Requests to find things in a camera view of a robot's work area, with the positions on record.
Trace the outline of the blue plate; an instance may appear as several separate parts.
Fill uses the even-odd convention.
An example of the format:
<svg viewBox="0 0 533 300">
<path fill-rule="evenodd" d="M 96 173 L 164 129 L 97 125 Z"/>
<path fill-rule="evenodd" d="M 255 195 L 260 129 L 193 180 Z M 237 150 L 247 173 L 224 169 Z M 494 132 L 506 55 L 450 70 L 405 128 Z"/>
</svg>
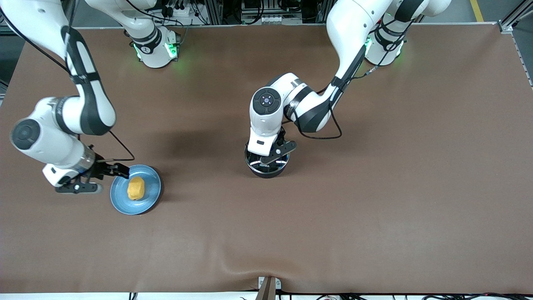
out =
<svg viewBox="0 0 533 300">
<path fill-rule="evenodd" d="M 140 200 L 130 200 L 127 196 L 127 186 L 130 178 L 140 176 L 145 181 L 145 194 Z M 133 165 L 130 167 L 128 179 L 117 177 L 110 188 L 110 200 L 113 207 L 125 215 L 142 215 L 153 209 L 162 195 L 162 181 L 159 173 L 148 165 Z"/>
</svg>

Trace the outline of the grey control unit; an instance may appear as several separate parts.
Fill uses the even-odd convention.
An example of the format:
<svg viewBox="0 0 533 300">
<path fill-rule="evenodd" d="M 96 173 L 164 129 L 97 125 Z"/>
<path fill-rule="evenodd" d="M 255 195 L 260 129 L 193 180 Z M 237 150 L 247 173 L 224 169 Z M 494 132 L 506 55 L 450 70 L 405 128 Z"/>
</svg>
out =
<svg viewBox="0 0 533 300">
<path fill-rule="evenodd" d="M 262 23 L 268 18 L 290 15 L 289 9 L 283 5 L 284 0 L 237 0 L 236 16 L 240 22 L 248 24 Z"/>
</svg>

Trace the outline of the grey metal table clamp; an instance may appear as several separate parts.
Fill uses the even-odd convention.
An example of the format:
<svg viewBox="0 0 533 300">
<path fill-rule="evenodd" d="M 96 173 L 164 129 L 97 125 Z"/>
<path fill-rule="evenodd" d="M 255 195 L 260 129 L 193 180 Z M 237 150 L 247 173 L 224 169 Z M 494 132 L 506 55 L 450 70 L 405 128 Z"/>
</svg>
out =
<svg viewBox="0 0 533 300">
<path fill-rule="evenodd" d="M 281 279 L 277 277 L 259 277 L 258 289 L 255 300 L 279 300 L 277 292 L 281 291 Z"/>
</svg>

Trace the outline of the white power strip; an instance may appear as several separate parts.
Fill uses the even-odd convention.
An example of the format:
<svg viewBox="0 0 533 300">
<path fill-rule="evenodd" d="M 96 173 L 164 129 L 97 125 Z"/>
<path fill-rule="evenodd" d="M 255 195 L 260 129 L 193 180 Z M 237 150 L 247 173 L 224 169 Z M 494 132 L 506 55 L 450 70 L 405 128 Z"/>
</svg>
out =
<svg viewBox="0 0 533 300">
<path fill-rule="evenodd" d="M 161 12 L 162 16 L 166 18 L 192 18 L 196 13 L 189 2 L 167 3 L 167 5 L 162 7 Z"/>
</svg>

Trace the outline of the glass lid with blue knob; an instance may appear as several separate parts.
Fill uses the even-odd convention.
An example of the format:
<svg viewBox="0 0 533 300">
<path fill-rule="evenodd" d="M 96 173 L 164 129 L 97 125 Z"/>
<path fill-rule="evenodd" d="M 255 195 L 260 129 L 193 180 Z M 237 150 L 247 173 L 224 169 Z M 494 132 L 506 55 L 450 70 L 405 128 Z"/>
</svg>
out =
<svg viewBox="0 0 533 300">
<path fill-rule="evenodd" d="M 281 158 L 276 159 L 276 161 L 270 162 L 269 164 L 264 164 L 261 162 L 261 156 L 253 152 L 248 151 L 247 146 L 245 147 L 245 160 L 249 167 L 253 171 L 258 173 L 273 173 L 280 171 L 285 167 L 285 164 L 288 162 L 289 154 L 282 156 Z"/>
</svg>

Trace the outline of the brown table mat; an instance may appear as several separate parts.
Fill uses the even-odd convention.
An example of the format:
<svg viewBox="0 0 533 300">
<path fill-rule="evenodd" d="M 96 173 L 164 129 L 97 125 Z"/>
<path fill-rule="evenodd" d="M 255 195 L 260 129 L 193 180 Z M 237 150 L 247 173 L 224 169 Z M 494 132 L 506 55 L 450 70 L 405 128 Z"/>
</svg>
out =
<svg viewBox="0 0 533 300">
<path fill-rule="evenodd" d="M 285 171 L 247 167 L 248 107 L 293 72 L 323 88 L 338 59 L 323 26 L 192 28 L 151 70 L 119 29 L 88 43 L 114 133 L 164 183 L 126 216 L 99 194 L 61 195 L 10 143 L 43 97 L 74 95 L 25 45 L 0 106 L 0 293 L 533 294 L 533 90 L 496 25 L 413 25 L 394 63 L 354 80 L 343 136 L 297 142 Z"/>
</svg>

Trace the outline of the yellow potato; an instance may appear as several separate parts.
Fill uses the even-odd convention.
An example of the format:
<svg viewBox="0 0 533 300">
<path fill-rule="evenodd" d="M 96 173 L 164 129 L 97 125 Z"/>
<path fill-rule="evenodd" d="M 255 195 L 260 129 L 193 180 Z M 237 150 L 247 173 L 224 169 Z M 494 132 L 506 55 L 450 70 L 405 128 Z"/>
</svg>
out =
<svg viewBox="0 0 533 300">
<path fill-rule="evenodd" d="M 130 200 L 140 200 L 145 194 L 145 181 L 142 177 L 130 178 L 127 186 L 127 196 Z"/>
</svg>

